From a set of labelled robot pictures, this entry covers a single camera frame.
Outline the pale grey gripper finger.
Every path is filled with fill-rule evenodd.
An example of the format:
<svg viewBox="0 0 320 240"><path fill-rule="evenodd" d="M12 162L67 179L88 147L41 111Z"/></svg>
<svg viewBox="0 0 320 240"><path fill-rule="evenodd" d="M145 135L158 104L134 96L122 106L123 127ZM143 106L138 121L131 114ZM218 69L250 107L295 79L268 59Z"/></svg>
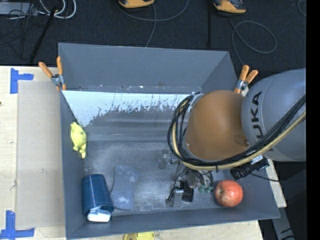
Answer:
<svg viewBox="0 0 320 240"><path fill-rule="evenodd" d="M168 198L165 200L166 206L170 208L179 208L182 201L182 189L174 187Z"/></svg>
<svg viewBox="0 0 320 240"><path fill-rule="evenodd" d="M178 164L180 164L180 160L172 152L164 151L159 158L158 168L164 170L168 165Z"/></svg>

